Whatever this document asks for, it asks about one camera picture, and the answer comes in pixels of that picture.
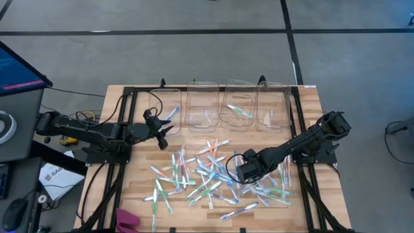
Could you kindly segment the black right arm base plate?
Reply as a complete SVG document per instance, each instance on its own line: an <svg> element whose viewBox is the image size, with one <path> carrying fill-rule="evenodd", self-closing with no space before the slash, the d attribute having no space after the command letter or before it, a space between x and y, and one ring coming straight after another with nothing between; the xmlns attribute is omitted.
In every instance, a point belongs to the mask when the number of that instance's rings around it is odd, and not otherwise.
<svg viewBox="0 0 414 233"><path fill-rule="evenodd" d="M335 150L339 144L333 144L331 140L325 140L319 145L306 145L293 154L293 160L298 164L331 164L337 163Z"/></svg>

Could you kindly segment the grey stand foot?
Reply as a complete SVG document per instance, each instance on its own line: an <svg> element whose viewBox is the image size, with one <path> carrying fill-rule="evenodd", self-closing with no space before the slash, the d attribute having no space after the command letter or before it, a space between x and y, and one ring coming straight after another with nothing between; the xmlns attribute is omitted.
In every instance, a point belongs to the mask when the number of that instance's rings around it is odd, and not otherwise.
<svg viewBox="0 0 414 233"><path fill-rule="evenodd" d="M388 135L395 135L400 131L408 131L409 134L414 136L414 116L407 120L391 122L386 127L386 133Z"/></svg>

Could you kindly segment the grey desk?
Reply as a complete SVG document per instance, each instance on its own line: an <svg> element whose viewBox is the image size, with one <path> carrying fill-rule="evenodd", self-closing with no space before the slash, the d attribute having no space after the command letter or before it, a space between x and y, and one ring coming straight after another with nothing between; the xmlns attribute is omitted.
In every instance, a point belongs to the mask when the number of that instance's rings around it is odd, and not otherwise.
<svg viewBox="0 0 414 233"><path fill-rule="evenodd" d="M42 97L43 90L0 97L0 110L17 122L13 136L0 144L0 164L29 157Z"/></svg>

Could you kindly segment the black desk beam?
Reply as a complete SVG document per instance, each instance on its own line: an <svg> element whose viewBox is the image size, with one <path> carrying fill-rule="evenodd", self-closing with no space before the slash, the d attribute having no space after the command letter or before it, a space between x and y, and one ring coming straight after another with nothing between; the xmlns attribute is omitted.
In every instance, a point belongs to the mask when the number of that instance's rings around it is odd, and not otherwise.
<svg viewBox="0 0 414 233"><path fill-rule="evenodd" d="M87 174L87 167L84 162L67 156L64 153L56 151L35 140L32 141L30 147L30 157L42 158L43 161L47 163L59 166L79 175Z"/></svg>

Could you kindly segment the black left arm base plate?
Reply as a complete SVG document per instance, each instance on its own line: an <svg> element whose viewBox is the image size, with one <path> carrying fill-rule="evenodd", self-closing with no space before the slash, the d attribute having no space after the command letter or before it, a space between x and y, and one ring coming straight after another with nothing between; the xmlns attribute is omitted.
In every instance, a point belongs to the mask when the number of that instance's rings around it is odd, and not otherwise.
<svg viewBox="0 0 414 233"><path fill-rule="evenodd" d="M89 147L82 148L86 153L85 163L89 164L126 164L130 160L132 146L120 145L113 149L91 144Z"/></svg>

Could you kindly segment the computer monitor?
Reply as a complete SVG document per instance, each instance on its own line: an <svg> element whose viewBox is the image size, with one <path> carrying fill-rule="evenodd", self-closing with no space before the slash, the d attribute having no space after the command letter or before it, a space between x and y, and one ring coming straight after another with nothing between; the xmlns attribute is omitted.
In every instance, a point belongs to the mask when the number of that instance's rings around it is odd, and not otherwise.
<svg viewBox="0 0 414 233"><path fill-rule="evenodd" d="M53 83L0 41L0 96L52 87Z"/></svg>

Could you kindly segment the white round device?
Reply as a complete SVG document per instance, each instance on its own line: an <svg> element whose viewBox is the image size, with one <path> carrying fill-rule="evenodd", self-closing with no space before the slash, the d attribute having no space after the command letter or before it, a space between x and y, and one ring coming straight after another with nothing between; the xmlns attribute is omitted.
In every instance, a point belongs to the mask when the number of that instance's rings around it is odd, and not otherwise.
<svg viewBox="0 0 414 233"><path fill-rule="evenodd" d="M15 118L5 112L0 111L0 144L4 144L14 135L17 129Z"/></svg>

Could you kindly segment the black keyboard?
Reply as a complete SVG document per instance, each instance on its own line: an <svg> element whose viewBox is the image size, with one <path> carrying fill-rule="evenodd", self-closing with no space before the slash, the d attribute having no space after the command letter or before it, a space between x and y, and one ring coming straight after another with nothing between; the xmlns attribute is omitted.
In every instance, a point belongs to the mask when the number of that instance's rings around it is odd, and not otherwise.
<svg viewBox="0 0 414 233"><path fill-rule="evenodd" d="M11 171L8 163L0 164L0 199L6 199L10 185Z"/></svg>

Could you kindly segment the magenta cloth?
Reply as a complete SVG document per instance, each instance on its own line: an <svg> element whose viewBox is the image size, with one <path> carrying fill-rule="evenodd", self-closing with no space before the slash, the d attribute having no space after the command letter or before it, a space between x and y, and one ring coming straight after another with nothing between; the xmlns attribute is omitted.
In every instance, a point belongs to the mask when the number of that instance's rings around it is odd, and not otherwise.
<svg viewBox="0 0 414 233"><path fill-rule="evenodd" d="M116 229L119 233L139 233L140 218L126 210L116 210Z"/></svg>

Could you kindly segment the black computer mouse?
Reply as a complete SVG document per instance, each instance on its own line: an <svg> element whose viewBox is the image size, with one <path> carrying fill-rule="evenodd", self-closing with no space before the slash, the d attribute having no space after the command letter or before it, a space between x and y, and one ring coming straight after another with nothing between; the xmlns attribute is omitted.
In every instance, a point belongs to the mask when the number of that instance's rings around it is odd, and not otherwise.
<svg viewBox="0 0 414 233"><path fill-rule="evenodd" d="M27 208L27 200L23 198L13 200L2 217L2 228L6 232L16 230L23 219L23 215Z"/></svg>

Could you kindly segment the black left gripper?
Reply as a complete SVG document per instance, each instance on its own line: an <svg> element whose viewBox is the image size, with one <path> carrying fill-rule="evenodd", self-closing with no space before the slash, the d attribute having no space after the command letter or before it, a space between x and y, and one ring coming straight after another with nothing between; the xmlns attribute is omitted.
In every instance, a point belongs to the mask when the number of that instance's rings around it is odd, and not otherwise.
<svg viewBox="0 0 414 233"><path fill-rule="evenodd" d="M166 134L170 131L173 126L163 127L164 125L169 124L170 120L160 120L157 116L152 115L151 110L147 109L144 111L144 119L146 125L149 128L148 138L155 137L158 140L158 146L161 150L164 150L168 146L168 142L165 139Z"/></svg>

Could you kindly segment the clear plastic bin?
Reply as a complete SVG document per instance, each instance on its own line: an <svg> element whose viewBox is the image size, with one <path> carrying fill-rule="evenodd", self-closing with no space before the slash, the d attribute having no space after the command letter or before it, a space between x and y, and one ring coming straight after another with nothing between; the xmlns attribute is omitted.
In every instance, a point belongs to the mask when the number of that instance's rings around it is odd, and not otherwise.
<svg viewBox="0 0 414 233"><path fill-rule="evenodd" d="M185 123L190 131L212 132L219 123L219 84L191 82L186 90Z"/></svg>
<svg viewBox="0 0 414 233"><path fill-rule="evenodd" d="M242 80L228 80L219 113L222 127L232 131L248 131L254 124L256 100L257 84ZM228 108L227 104L235 105L253 114L253 118L237 114L234 110Z"/></svg>
<svg viewBox="0 0 414 233"><path fill-rule="evenodd" d="M154 89L149 94L149 108L153 108L158 118L161 120L161 114L167 107L180 106L180 125L181 125L181 110L182 110L182 95L178 89ZM172 128L168 131L167 136L176 135L180 128Z"/></svg>
<svg viewBox="0 0 414 233"><path fill-rule="evenodd" d="M257 87L256 128L279 133L291 126L290 94L288 85L260 81Z"/></svg>

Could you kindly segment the white printed booklet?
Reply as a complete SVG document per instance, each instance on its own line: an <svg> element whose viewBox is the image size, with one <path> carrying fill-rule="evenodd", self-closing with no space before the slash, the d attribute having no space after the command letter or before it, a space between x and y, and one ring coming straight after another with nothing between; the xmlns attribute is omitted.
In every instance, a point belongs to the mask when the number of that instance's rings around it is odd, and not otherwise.
<svg viewBox="0 0 414 233"><path fill-rule="evenodd" d="M84 179L83 175L49 163L46 163L39 173L39 181L53 201L63 197L71 188L74 188Z"/></svg>

